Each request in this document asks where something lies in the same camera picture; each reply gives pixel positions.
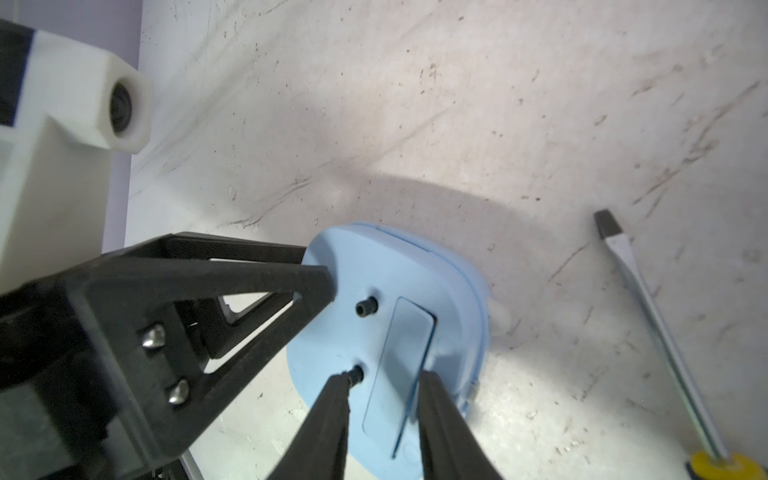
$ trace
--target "scratched surface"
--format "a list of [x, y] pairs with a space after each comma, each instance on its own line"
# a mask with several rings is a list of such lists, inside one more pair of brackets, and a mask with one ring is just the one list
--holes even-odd
[[[468, 418], [505, 477], [686, 478], [610, 207], [728, 445], [768, 463], [768, 3], [144, 0], [141, 37], [128, 243], [352, 220], [441, 242], [515, 319]], [[192, 451], [265, 478], [305, 414], [281, 354]]]

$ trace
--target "screwdriver tip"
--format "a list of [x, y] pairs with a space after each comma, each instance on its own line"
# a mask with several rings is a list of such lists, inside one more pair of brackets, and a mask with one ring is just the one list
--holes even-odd
[[601, 240], [614, 235], [620, 235], [624, 231], [619, 227], [619, 223], [614, 218], [610, 210], [600, 210], [594, 213], [594, 221], [598, 224], [598, 233]]

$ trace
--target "rectangular slot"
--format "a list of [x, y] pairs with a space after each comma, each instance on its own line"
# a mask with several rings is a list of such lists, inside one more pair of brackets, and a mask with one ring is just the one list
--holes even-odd
[[429, 312], [402, 297], [397, 300], [362, 421], [365, 434], [393, 458], [434, 329]]

